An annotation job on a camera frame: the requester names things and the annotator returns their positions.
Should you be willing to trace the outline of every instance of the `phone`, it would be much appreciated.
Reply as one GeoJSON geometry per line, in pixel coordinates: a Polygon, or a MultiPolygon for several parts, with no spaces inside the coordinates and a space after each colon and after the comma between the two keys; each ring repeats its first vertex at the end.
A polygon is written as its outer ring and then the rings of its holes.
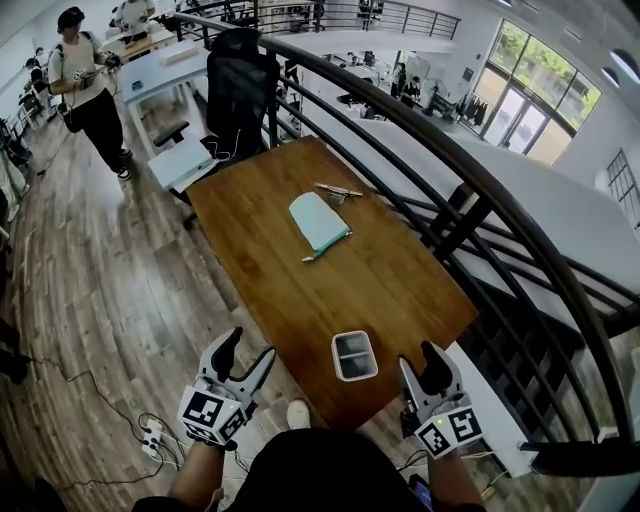
{"type": "Polygon", "coordinates": [[[429,484],[425,479],[418,475],[411,475],[409,477],[409,488],[416,495],[418,501],[424,505],[425,509],[429,512],[433,512],[431,489],[429,489],[429,484]]]}

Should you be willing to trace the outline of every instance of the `light blue towel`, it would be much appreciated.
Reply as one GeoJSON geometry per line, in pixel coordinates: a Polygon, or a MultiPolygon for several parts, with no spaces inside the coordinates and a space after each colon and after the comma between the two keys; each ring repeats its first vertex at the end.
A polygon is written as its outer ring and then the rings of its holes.
{"type": "Polygon", "coordinates": [[[313,257],[302,261],[313,261],[338,240],[351,234],[349,226],[315,192],[302,194],[291,203],[289,211],[315,251],[313,257]]]}

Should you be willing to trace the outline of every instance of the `black office chair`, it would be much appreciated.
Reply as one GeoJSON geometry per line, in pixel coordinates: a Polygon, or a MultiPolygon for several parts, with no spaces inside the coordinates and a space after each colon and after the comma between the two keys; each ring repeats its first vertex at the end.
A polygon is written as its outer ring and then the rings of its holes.
{"type": "MultiPolygon", "coordinates": [[[[236,28],[222,32],[211,44],[207,127],[213,135],[201,142],[221,161],[203,178],[268,149],[262,140],[262,123],[267,112],[275,119],[280,66],[274,56],[260,53],[259,37],[255,29],[236,28]]],[[[176,123],[154,144],[183,140],[182,130],[187,126],[185,121],[176,123]]],[[[186,194],[175,195],[191,204],[186,194]]],[[[195,214],[185,221],[186,229],[194,218],[195,214]]]]}

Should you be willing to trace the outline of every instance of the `glass door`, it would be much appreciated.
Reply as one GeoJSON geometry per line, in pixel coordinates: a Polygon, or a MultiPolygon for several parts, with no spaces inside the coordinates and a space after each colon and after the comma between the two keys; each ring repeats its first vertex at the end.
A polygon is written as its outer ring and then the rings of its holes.
{"type": "Polygon", "coordinates": [[[509,87],[495,117],[484,134],[484,139],[490,144],[498,146],[511,128],[514,119],[519,115],[524,103],[524,96],[513,87],[509,87]]]}
{"type": "Polygon", "coordinates": [[[548,117],[531,103],[515,119],[513,128],[502,141],[502,145],[515,153],[524,154],[548,117]]]}

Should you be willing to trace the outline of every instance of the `wooden floor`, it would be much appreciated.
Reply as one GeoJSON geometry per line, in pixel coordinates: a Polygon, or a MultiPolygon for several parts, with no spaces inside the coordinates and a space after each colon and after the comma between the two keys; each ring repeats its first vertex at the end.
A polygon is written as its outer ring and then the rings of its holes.
{"type": "MultiPolygon", "coordinates": [[[[246,343],[237,354],[245,368],[266,342],[200,228],[182,228],[188,210],[154,182],[124,111],[122,117],[137,161],[126,184],[84,134],[69,134],[57,120],[31,140],[32,167],[48,172],[28,177],[33,187],[11,226],[14,275],[2,313],[19,328],[27,354],[60,361],[68,375],[90,369],[102,392],[134,422],[144,411],[173,422],[199,355],[216,335],[245,327],[246,343]]],[[[156,470],[87,379],[67,384],[51,366],[34,367],[22,386],[0,376],[0,427],[26,479],[44,476],[60,489],[75,480],[127,480],[156,470]]],[[[287,403],[301,396],[277,362],[258,397],[259,411],[240,433],[249,464],[286,428],[287,403]]],[[[400,404],[396,399],[361,429],[396,465],[417,449],[412,439],[402,439],[400,404]]],[[[225,505],[244,477],[232,458],[227,462],[225,505]]],[[[501,473],[491,457],[467,462],[481,490],[501,473]]],[[[342,463],[357,471],[357,460],[342,463]]],[[[412,472],[425,475],[426,468],[404,473],[412,472]]],[[[130,510],[138,498],[166,493],[174,473],[167,465],[136,484],[77,486],[63,498],[71,511],[130,510]]],[[[486,506],[575,510],[589,486],[588,480],[503,477],[487,493],[486,506]]]]}

